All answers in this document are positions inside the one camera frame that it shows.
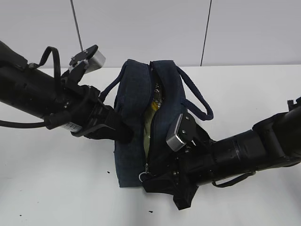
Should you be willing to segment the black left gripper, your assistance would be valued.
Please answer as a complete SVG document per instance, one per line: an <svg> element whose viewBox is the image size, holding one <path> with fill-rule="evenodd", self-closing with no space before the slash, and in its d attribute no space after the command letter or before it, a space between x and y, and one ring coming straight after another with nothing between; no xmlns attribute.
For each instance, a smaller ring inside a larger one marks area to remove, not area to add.
<svg viewBox="0 0 301 226"><path fill-rule="evenodd" d="M79 86L79 93L71 91L75 98L68 98L62 109L46 116L48 130L61 127L74 137L93 140L109 139L130 143L133 131L121 116L98 97L100 92L93 86Z"/></svg>

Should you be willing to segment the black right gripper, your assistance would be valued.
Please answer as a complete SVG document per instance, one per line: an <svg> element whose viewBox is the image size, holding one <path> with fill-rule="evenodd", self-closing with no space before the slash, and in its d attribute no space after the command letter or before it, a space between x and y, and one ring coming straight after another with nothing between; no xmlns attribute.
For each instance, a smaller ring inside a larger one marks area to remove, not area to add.
<svg viewBox="0 0 301 226"><path fill-rule="evenodd" d="M151 144L143 188L148 193L173 195L178 210L190 208L198 187L214 181L213 144L213 139L194 139L177 152L166 143Z"/></svg>

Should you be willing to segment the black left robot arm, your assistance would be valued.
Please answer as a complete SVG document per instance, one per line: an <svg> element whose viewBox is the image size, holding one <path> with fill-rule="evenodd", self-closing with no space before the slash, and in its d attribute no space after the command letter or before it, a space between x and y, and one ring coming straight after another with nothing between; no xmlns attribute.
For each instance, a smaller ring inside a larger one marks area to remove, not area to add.
<svg viewBox="0 0 301 226"><path fill-rule="evenodd" d="M62 127L75 137L110 139L129 143L133 131L115 110L104 104L105 93L80 85L82 77L102 68L105 57L97 45L76 54L69 68L61 71L59 52L47 47L39 63L0 45L0 100L13 108L40 118L39 122L1 121L14 129Z"/></svg>

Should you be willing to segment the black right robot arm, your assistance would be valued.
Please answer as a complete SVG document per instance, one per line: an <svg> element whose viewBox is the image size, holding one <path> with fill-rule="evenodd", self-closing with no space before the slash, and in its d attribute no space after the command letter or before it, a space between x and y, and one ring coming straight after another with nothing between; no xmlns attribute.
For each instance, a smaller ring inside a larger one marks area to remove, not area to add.
<svg viewBox="0 0 301 226"><path fill-rule="evenodd" d="M172 195L179 210L189 208L197 189L206 184L233 186L256 172L301 162L301 101L288 100L288 111L256 123L243 133L215 141L190 113L171 125L169 156L149 167L142 178L148 193Z"/></svg>

